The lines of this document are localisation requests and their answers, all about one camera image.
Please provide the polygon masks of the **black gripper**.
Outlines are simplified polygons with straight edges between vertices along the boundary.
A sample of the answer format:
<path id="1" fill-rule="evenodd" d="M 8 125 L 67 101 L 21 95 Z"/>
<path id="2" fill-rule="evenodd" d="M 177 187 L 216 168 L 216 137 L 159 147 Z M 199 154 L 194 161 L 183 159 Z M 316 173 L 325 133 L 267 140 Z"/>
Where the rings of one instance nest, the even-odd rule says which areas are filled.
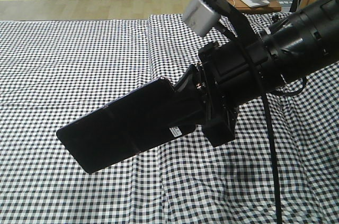
<path id="1" fill-rule="evenodd" d="M 174 94 L 150 117 L 166 127 L 203 124 L 202 132 L 214 147 L 235 139 L 238 107 L 284 84 L 262 42 L 242 46 L 210 42 L 198 51 L 208 93 L 201 93 L 202 72 L 190 65 L 174 85 Z"/>

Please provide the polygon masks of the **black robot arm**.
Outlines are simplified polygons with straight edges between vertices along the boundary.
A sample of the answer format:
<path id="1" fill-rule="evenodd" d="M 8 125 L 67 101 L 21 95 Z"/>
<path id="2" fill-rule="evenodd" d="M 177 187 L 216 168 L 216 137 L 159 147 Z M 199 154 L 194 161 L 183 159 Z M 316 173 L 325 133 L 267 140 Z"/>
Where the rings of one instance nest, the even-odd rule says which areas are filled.
<path id="1" fill-rule="evenodd" d="M 255 33 L 226 0 L 193 0 L 182 17 L 196 34 L 212 28 L 228 38 L 202 47 L 175 84 L 154 83 L 147 139 L 153 146 L 202 125 L 213 146 L 234 139 L 238 107 L 338 61 L 338 0 L 318 0 Z"/>

